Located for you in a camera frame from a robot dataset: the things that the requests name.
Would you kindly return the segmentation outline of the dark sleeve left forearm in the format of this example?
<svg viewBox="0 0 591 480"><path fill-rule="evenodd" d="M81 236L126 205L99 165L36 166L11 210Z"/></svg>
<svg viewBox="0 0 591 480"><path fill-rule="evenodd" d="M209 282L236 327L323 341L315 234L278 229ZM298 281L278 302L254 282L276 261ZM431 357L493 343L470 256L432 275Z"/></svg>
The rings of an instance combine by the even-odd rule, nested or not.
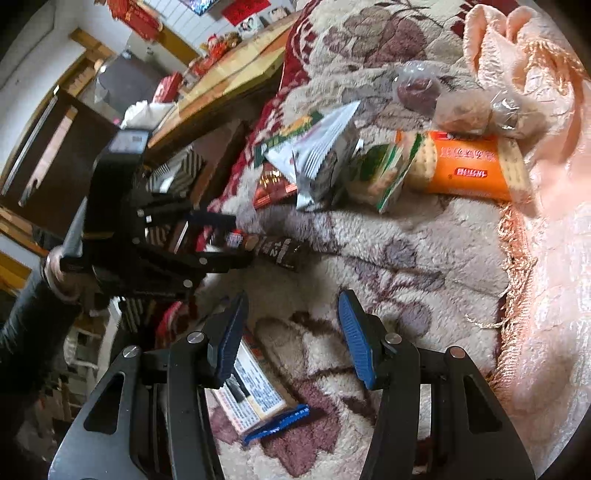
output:
<svg viewBox="0 0 591 480"><path fill-rule="evenodd" d="M62 301L44 274L34 270L1 329L1 411L11 418L38 398L52 362L80 314L76 303Z"/></svg>

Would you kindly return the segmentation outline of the person left hand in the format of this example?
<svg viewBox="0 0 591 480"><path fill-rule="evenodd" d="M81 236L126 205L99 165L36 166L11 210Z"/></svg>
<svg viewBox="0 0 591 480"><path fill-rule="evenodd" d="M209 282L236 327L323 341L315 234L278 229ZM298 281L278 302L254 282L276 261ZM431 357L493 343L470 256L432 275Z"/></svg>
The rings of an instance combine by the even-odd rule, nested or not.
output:
<svg viewBox="0 0 591 480"><path fill-rule="evenodd" d="M68 273L61 269L64 247L53 248L44 260L42 271L45 281L55 296L65 303L80 300L87 284L83 274Z"/></svg>

